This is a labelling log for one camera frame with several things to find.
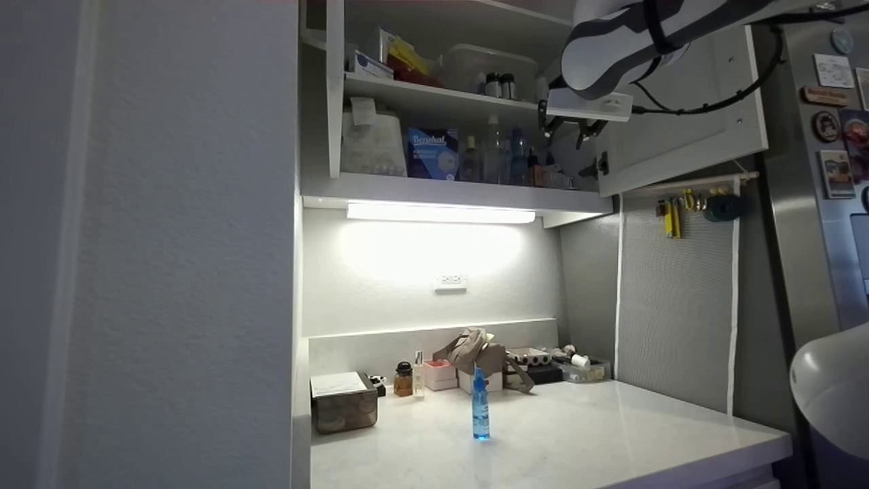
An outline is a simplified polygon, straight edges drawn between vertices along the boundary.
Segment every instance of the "small box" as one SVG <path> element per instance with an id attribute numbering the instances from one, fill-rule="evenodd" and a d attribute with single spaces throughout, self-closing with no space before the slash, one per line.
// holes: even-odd
<path id="1" fill-rule="evenodd" d="M 358 371 L 316 374 L 311 379 L 312 423 L 322 435 L 379 423 L 379 390 Z"/>
<path id="2" fill-rule="evenodd" d="M 456 367 L 451 367 L 451 362 L 429 362 L 426 364 L 426 389 L 429 390 L 447 390 L 447 389 L 456 389 L 459 377 L 456 377 Z"/>

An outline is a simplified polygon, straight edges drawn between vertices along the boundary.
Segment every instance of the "wall cabinet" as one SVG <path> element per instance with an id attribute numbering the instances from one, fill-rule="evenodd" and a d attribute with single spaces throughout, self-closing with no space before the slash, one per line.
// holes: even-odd
<path id="1" fill-rule="evenodd" d="M 612 212 L 608 196 L 673 180 L 699 167 L 728 162 L 766 150 L 766 127 L 759 95 L 707 116 L 633 116 L 608 125 L 605 133 L 574 165 L 599 165 L 595 185 L 519 186 L 481 182 L 440 182 L 410 176 L 352 173 L 343 159 L 343 125 L 347 98 L 376 98 L 413 125 L 487 131 L 493 116 L 505 127 L 523 127 L 544 140 L 539 98 L 505 101 L 472 90 L 426 86 L 400 78 L 371 78 L 347 74 L 347 51 L 379 55 L 379 30 L 396 33 L 425 55 L 444 55 L 451 47 L 481 47 L 524 59 L 540 71 L 561 66 L 561 51 L 574 30 L 574 0 L 326 0 L 311 3 L 307 42 L 326 55 L 326 158 L 311 165 L 303 182 L 311 207 L 343 201 L 418 201 L 418 203 L 476 203 L 527 207 L 546 215 Z M 648 86 L 673 105 L 702 105 L 747 86 L 755 78 L 752 37 L 745 28 L 725 30 L 683 55 L 667 59 Z"/>

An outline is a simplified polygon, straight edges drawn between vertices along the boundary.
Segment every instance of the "cable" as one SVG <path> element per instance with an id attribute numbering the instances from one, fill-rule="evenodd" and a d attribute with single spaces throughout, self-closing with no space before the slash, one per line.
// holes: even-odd
<path id="1" fill-rule="evenodd" d="M 695 113 L 711 113 L 728 105 L 741 104 L 745 98 L 751 98 L 752 93 L 759 93 L 777 71 L 782 55 L 785 55 L 785 33 L 782 23 L 808 23 L 808 22 L 828 22 L 828 18 L 846 18 L 846 17 L 857 17 L 857 14 L 867 14 L 869 6 L 853 6 L 853 7 L 839 7 L 839 11 L 815 11 L 815 14 L 782 14 L 782 17 L 772 17 L 766 22 L 759 23 L 768 23 L 777 34 L 777 55 L 768 59 L 768 66 L 763 68 L 763 74 L 759 75 L 755 85 L 738 90 L 734 98 L 718 101 L 718 104 L 703 104 L 699 108 L 672 108 L 667 104 L 660 104 L 652 90 L 648 90 L 641 82 L 650 75 L 641 75 L 639 82 L 633 82 L 652 104 L 650 105 L 637 105 L 633 113 L 672 113 L 672 116 L 695 116 Z"/>
<path id="2" fill-rule="evenodd" d="M 752 93 L 759 93 L 772 75 L 774 71 L 781 68 L 781 59 L 785 55 L 785 33 L 781 28 L 772 28 L 772 33 L 777 34 L 777 51 L 774 56 L 766 62 L 763 74 L 755 78 L 755 85 L 738 90 L 734 98 L 725 98 L 725 101 L 718 101 L 718 104 L 703 104 L 699 108 L 672 108 L 667 104 L 660 104 L 652 90 L 643 86 L 643 82 L 633 82 L 652 104 L 654 108 L 650 105 L 637 105 L 633 113 L 673 113 L 673 116 L 695 116 L 695 113 L 711 113 L 711 110 L 721 110 L 721 108 L 728 108 L 728 105 L 736 105 L 741 104 L 745 98 L 751 98 Z"/>

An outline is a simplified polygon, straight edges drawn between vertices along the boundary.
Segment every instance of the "jar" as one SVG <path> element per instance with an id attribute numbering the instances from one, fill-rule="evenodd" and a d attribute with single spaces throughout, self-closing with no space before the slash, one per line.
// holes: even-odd
<path id="1" fill-rule="evenodd" d="M 396 390 L 396 396 L 413 396 L 413 367 L 410 367 L 410 362 L 403 362 L 396 367 L 394 390 Z"/>
<path id="2" fill-rule="evenodd" d="M 493 95 L 493 98 L 504 98 L 504 86 L 501 86 L 501 75 L 498 74 L 487 74 L 487 82 L 481 85 L 481 93 L 483 95 Z"/>

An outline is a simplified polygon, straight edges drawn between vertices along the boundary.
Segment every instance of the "cabinet door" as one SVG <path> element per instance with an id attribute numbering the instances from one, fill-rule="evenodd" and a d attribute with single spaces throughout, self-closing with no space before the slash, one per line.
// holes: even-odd
<path id="1" fill-rule="evenodd" d="M 346 56 L 346 0 L 326 0 L 328 176 L 343 173 Z"/>
<path id="2" fill-rule="evenodd" d="M 662 62 L 643 85 L 672 108 L 694 108 L 736 95 L 759 78 L 755 42 L 747 28 L 724 30 Z M 652 101 L 631 86 L 639 105 Z M 615 196 L 738 159 L 768 150 L 762 93 L 703 116 L 637 113 L 601 135 L 608 172 L 601 167 L 601 192 Z"/>

